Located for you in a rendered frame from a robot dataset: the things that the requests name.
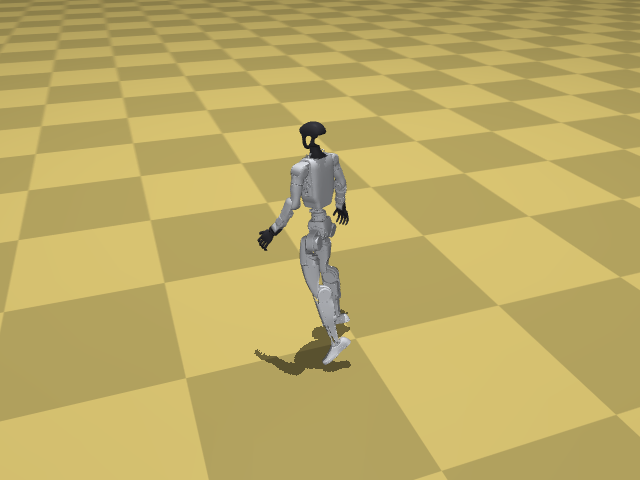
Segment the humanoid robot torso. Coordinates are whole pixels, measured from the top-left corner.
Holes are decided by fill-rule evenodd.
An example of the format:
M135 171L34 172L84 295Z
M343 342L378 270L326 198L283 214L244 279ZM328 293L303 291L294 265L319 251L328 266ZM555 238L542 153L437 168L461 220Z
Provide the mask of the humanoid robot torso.
M299 161L309 163L309 173L304 179L301 194L304 206L312 208L309 210L312 218L308 222L308 230L319 230L322 240L327 238L332 230L331 217L327 216L323 208L331 204L334 192L333 158L329 153L323 153L327 155L324 158L310 158L312 153L309 153Z

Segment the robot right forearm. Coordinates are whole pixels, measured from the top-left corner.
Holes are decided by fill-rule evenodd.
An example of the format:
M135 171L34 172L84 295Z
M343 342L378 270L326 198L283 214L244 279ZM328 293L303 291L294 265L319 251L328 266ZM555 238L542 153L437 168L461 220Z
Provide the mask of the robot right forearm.
M345 203L345 193L346 193L346 189L347 189L347 185L345 185L345 187L342 190L335 190L335 202L336 202L336 208L343 210L342 206ZM346 204L346 203L345 203Z

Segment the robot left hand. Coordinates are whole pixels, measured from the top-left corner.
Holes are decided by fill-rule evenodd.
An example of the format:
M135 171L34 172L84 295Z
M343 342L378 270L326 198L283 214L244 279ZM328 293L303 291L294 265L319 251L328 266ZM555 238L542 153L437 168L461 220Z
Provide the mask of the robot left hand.
M271 243L271 241L272 241L272 239L273 239L273 237L274 237L274 236L277 236L281 231L282 231L282 229L279 229L279 230L277 230L277 231L274 233L274 231L272 230L272 228L271 228L271 227L269 228L269 230L268 230L268 229L266 229L265 231L260 231L260 232L259 232L259 235L261 235L261 234L262 234L262 235L258 238L258 242L259 242L259 245L262 247L262 249L264 249L265 251L267 251L267 249L266 249L266 248L267 248L268 244L270 244L270 243ZM262 240L261 240L261 239L262 239ZM260 241L260 240L261 240L261 241ZM263 241L264 241L264 242L263 242ZM262 242L263 242L263 243L262 243ZM265 245L265 246L264 246L264 245Z

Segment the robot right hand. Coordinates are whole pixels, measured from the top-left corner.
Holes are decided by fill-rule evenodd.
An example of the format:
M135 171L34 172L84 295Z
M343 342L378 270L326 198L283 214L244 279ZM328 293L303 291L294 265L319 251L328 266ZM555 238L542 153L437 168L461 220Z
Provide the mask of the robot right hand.
M345 205L345 203L343 204L342 209L343 209L343 210L340 210L340 209L336 208L336 210L335 210L335 211L334 211L334 213L333 213L333 216L336 214L336 212L338 212L338 218L337 218L336 222L338 222L338 220L339 220L339 218L340 218L340 215L341 215L341 220L340 220L339 224L341 224L341 222L342 222L342 220L343 220L343 216L344 216L344 220L343 220L342 225L344 225L345 221L346 221L346 224L345 224L345 225L347 225L347 223L348 223L348 221L349 221L349 217L348 217L348 212L347 212L347 210L346 210L346 205ZM347 220L346 220L346 219L347 219Z

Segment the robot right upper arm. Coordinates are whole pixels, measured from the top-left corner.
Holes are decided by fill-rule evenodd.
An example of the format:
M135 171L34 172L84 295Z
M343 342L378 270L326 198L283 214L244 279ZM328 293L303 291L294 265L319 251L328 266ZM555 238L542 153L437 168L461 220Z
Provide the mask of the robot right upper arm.
M333 163L334 163L334 189L335 190L342 190L345 185L346 185L346 179L344 177L343 171L341 169L341 166L339 164L339 157L337 154L335 153L329 153L332 158L333 158Z

